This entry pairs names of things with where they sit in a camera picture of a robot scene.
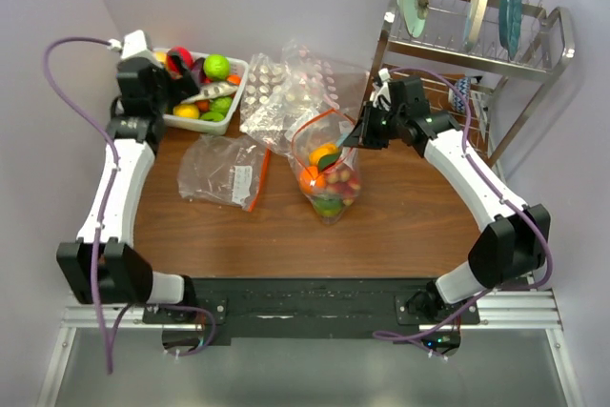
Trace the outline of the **clear zip bag orange zipper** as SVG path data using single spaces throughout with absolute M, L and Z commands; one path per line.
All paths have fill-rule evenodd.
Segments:
M 290 138 L 289 160 L 302 194 L 326 224 L 336 223 L 358 199 L 358 150 L 343 145 L 355 123 L 334 109 L 310 110 Z

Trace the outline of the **red lychee bunch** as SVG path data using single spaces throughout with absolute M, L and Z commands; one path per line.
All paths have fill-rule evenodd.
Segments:
M 361 191 L 357 154 L 351 152 L 324 171 L 326 187 L 320 193 L 325 198 L 340 198 L 345 207 L 352 206 Z

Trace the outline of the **orange fruit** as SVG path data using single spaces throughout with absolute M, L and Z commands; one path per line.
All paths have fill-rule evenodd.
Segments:
M 326 187 L 326 178 L 317 166 L 302 169 L 298 176 L 299 189 L 306 195 L 321 193 Z

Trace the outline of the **green yellow mango fruit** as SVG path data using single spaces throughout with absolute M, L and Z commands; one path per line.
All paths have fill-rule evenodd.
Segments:
M 315 197 L 312 205 L 316 213 L 323 218 L 333 218 L 342 214 L 343 202 L 340 198 Z

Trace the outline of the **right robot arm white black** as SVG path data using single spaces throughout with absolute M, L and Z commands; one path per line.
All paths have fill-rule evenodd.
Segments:
M 467 125 L 447 111 L 431 109 L 419 77 L 394 79 L 381 70 L 343 144 L 380 150 L 395 139 L 445 177 L 480 230 L 466 261 L 415 293 L 407 302 L 410 312 L 444 324 L 458 313 L 460 302 L 550 267 L 548 211 L 528 205 L 501 182 L 470 144 Z

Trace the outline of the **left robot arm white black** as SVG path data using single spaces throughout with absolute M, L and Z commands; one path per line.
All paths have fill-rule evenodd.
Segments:
M 133 247 L 133 227 L 147 175 L 165 132 L 163 114 L 180 93 L 180 83 L 151 51 L 117 65 L 123 106 L 105 130 L 105 165 L 91 210 L 75 241 L 63 242 L 58 265 L 82 304 L 164 304 L 176 323 L 197 312 L 193 281 L 153 270 Z

